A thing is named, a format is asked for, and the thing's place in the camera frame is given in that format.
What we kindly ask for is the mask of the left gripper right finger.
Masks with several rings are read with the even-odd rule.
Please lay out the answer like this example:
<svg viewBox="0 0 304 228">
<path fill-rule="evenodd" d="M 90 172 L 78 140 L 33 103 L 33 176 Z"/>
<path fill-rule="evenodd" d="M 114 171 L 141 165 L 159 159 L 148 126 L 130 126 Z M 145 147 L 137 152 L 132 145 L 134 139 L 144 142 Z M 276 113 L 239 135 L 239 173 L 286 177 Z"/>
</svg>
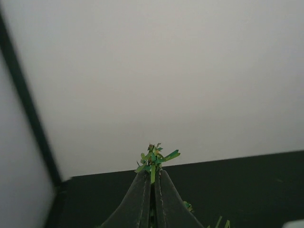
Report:
<svg viewBox="0 0 304 228">
<path fill-rule="evenodd" d="M 201 228 L 203 225 L 187 209 L 165 170 L 157 172 L 154 183 L 156 227 Z"/>
</svg>

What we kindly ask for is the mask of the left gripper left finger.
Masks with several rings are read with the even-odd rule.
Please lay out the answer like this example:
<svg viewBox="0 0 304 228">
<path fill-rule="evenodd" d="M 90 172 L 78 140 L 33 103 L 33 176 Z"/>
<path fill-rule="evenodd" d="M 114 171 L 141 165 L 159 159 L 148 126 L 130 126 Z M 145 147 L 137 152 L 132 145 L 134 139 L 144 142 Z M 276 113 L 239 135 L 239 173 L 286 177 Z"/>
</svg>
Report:
<svg viewBox="0 0 304 228">
<path fill-rule="evenodd" d="M 147 228 L 150 197 L 150 175 L 146 171 L 141 171 L 134 178 L 120 205 L 100 227 Z"/>
</svg>

